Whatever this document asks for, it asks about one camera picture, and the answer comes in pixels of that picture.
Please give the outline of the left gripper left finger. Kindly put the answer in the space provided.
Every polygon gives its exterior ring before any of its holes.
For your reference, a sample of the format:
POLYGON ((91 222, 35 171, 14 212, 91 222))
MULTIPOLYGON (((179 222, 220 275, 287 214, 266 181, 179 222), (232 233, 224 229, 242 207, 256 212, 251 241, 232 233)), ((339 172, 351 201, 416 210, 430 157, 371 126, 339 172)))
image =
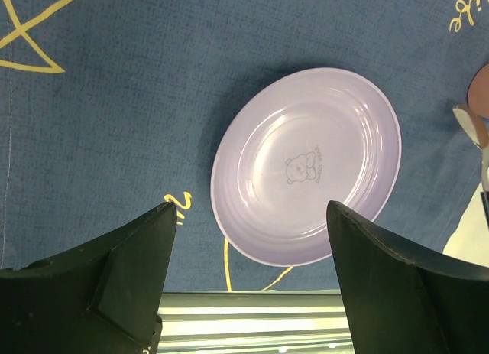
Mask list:
POLYGON ((128 224, 1 272, 3 353, 155 353, 176 235, 162 203, 128 224))

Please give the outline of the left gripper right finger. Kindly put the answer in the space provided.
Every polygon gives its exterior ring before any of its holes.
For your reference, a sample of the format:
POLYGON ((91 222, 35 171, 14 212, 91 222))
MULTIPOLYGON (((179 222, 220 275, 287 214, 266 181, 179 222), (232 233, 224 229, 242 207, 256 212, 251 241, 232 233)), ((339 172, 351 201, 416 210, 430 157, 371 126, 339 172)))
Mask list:
POLYGON ((486 353, 488 269, 384 229, 337 201, 329 243, 356 353, 486 353))

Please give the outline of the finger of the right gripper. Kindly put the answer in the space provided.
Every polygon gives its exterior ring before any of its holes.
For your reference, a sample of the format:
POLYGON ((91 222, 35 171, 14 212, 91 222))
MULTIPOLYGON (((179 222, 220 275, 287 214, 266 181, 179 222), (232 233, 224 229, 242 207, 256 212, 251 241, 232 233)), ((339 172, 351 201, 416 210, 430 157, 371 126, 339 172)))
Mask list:
POLYGON ((482 206, 483 206, 485 220, 486 220, 487 226, 489 227, 489 195, 488 195, 488 192, 485 190, 481 191, 480 197, 481 197, 481 202, 482 202, 482 206))

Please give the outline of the metal spoon teal handle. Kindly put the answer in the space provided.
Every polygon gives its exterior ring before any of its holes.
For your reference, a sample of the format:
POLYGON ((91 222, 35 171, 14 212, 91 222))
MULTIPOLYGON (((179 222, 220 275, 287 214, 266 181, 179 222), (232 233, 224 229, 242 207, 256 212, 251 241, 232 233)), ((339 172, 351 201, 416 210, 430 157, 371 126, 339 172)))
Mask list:
POLYGON ((481 186, 488 192, 488 130, 482 118, 474 114, 466 105, 458 105, 453 109, 453 114, 459 125, 481 150, 481 186))

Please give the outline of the purple plastic plate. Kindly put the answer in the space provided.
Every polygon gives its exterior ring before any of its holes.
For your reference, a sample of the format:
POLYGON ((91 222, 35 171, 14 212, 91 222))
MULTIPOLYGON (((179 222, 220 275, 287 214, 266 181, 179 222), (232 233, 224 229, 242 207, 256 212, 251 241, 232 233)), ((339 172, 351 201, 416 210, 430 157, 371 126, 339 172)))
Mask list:
POLYGON ((370 80, 331 67, 292 73, 254 96, 223 135, 210 180, 215 221, 252 261, 321 261, 332 253, 328 203, 376 219, 401 154, 397 115, 370 80))

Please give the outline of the blue embroidered cloth placemat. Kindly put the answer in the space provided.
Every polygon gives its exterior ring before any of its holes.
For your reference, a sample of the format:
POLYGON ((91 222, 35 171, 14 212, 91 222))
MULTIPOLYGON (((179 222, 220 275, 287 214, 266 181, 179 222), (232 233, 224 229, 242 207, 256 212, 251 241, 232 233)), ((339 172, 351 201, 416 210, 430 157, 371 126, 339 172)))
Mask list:
POLYGON ((1 266, 20 269, 181 205, 167 291, 333 289, 331 259, 291 270, 225 245, 213 158, 265 86, 351 70, 392 103, 397 185, 378 217, 442 249, 479 183, 452 115, 488 61, 488 0, 1 0, 1 266))

